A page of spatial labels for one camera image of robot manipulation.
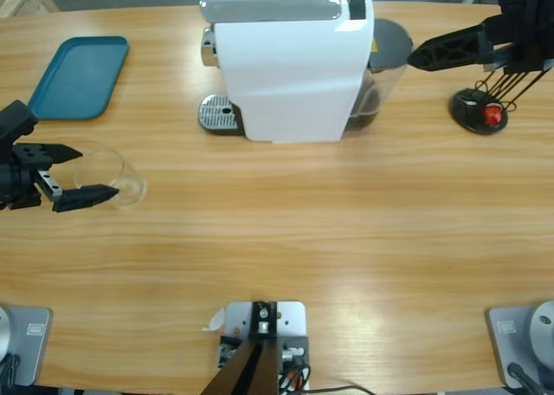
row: gray metal plate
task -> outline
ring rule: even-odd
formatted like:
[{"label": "gray metal plate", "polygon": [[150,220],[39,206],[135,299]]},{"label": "gray metal plate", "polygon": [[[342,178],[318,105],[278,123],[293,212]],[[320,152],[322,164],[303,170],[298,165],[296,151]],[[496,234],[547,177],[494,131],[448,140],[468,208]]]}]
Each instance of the gray metal plate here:
[{"label": "gray metal plate", "polygon": [[488,312],[500,377],[511,388],[521,388],[521,384],[508,374],[507,367],[512,362],[520,364],[525,373],[540,382],[527,337],[528,321],[534,309],[534,306],[522,306],[493,308]]},{"label": "gray metal plate", "polygon": [[[299,301],[277,301],[277,334],[280,337],[307,336],[306,308]],[[231,302],[225,309],[223,335],[247,339],[252,316],[252,302]]]},{"label": "gray metal plate", "polygon": [[211,94],[198,109],[198,121],[208,131],[236,131],[238,124],[233,104],[226,94]]},{"label": "gray metal plate", "polygon": [[52,314],[47,308],[7,307],[11,319],[9,353],[20,358],[17,385],[33,385],[41,369]]}]

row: coffee machine lid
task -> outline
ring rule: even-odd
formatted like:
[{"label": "coffee machine lid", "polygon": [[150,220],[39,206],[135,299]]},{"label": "coffee machine lid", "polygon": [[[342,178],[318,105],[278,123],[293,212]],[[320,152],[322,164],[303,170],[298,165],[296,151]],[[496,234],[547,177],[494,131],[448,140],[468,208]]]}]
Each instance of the coffee machine lid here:
[{"label": "coffee machine lid", "polygon": [[402,25],[376,18],[368,68],[372,73],[400,68],[407,63],[412,48],[412,39]]},{"label": "coffee machine lid", "polygon": [[341,14],[340,0],[200,0],[210,23],[332,20]]}]

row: wooden table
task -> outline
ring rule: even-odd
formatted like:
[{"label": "wooden table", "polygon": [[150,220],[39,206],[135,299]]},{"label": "wooden table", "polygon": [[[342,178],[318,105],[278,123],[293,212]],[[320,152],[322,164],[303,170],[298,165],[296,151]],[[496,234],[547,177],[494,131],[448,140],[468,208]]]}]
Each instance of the wooden table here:
[{"label": "wooden table", "polygon": [[[415,44],[496,7],[378,3]],[[307,307],[313,387],[379,394],[500,385],[485,312],[553,296],[554,118],[548,76],[509,127],[459,128],[447,99],[480,67],[408,69],[369,130],[337,144],[217,137],[196,123],[222,91],[200,60],[195,7],[0,22],[0,105],[28,100],[61,42],[122,35],[131,51],[106,112],[28,139],[88,138],[145,176],[134,210],[3,212],[0,295],[53,309],[40,384],[199,393],[231,301]]]}]

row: black cable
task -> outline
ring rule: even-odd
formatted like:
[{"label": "black cable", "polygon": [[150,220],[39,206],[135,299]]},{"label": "black cable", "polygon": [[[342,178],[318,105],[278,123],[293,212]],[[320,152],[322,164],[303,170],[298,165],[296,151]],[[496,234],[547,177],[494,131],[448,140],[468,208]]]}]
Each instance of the black cable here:
[{"label": "black cable", "polygon": [[529,393],[529,395],[546,395],[544,388],[535,382],[523,368],[517,363],[511,363],[507,367],[508,373],[516,379]]},{"label": "black cable", "polygon": [[338,386],[336,388],[325,388],[325,389],[310,389],[310,390],[298,390],[298,391],[292,391],[289,392],[290,395],[301,395],[302,393],[329,393],[329,392],[340,392],[340,391],[348,391],[350,389],[361,391],[364,393],[367,393],[367,395],[375,395],[372,391],[369,389],[365,389],[362,386],[358,385],[348,385],[348,386]]}]

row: red component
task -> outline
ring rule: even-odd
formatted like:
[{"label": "red component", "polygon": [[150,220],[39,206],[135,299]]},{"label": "red component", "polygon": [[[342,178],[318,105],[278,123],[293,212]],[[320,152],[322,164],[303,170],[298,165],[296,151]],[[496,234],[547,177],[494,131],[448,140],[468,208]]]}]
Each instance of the red component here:
[{"label": "red component", "polygon": [[481,109],[481,116],[490,126],[497,126],[502,121],[502,106],[498,103],[489,103]]}]

